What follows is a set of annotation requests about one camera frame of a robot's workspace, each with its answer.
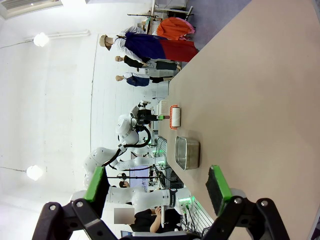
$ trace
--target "metal tray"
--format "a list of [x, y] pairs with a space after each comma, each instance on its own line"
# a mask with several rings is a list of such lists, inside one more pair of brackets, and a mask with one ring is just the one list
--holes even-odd
[[199, 167], [200, 143], [190, 137], [175, 138], [175, 162], [185, 171]]

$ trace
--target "beige tabletop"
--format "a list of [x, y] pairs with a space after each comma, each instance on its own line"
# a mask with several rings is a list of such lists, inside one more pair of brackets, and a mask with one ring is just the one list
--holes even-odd
[[[320, 204], [320, 23], [311, 0], [252, 0], [171, 81], [181, 127], [159, 123], [167, 160], [215, 218], [205, 182], [219, 165], [248, 199], [274, 200], [292, 240]], [[201, 144], [200, 167], [175, 163], [175, 137]], [[237, 229], [232, 240], [249, 239]]]

